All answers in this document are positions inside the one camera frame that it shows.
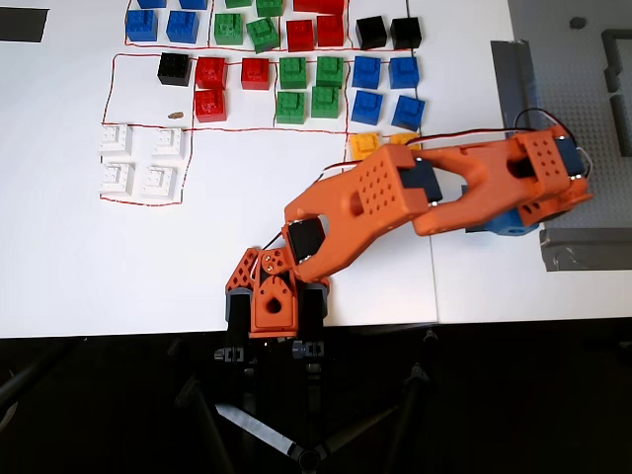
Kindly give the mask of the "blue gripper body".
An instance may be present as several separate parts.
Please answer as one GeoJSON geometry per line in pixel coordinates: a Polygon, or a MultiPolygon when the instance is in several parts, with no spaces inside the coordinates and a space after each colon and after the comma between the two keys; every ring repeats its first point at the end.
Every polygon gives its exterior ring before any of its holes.
{"type": "Polygon", "coordinates": [[[486,231],[499,236],[522,236],[538,227],[538,224],[525,224],[517,208],[508,210],[485,223],[486,231]]]}

